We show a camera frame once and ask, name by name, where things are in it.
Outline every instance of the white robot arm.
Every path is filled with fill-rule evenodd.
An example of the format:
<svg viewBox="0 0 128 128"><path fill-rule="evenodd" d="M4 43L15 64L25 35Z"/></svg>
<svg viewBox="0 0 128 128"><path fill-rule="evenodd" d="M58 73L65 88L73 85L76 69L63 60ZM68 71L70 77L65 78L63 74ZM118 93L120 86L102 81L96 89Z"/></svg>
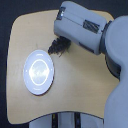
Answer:
<svg viewBox="0 0 128 128"><path fill-rule="evenodd" d="M106 19L73 2L63 2L54 22L54 33L99 55L105 54L119 85L109 95L104 128L128 128L128 16Z"/></svg>

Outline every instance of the white plate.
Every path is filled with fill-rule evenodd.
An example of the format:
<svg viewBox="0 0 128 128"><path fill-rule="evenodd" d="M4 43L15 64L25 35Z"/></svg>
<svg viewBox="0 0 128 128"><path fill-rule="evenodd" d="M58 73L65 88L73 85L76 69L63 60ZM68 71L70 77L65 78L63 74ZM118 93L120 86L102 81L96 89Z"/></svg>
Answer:
<svg viewBox="0 0 128 128"><path fill-rule="evenodd" d="M32 52L24 65L23 77L27 89L35 94L45 93L52 84L54 66L50 56L43 50Z"/></svg>

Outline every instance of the wooden table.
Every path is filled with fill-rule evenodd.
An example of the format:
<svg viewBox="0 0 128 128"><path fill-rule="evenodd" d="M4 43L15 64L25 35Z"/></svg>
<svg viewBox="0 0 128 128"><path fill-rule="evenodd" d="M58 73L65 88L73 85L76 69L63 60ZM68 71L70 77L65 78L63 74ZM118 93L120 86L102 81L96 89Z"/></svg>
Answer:
<svg viewBox="0 0 128 128"><path fill-rule="evenodd" d="M13 24L7 63L7 115L12 124L60 111L104 117L106 99L118 84L107 69L104 55L93 55L72 43L61 57L51 55L55 76L50 90L42 96L27 90L23 80L26 58L34 50L48 50L56 38L53 23L57 12L24 15ZM97 13L108 21L113 19L106 12Z"/></svg>

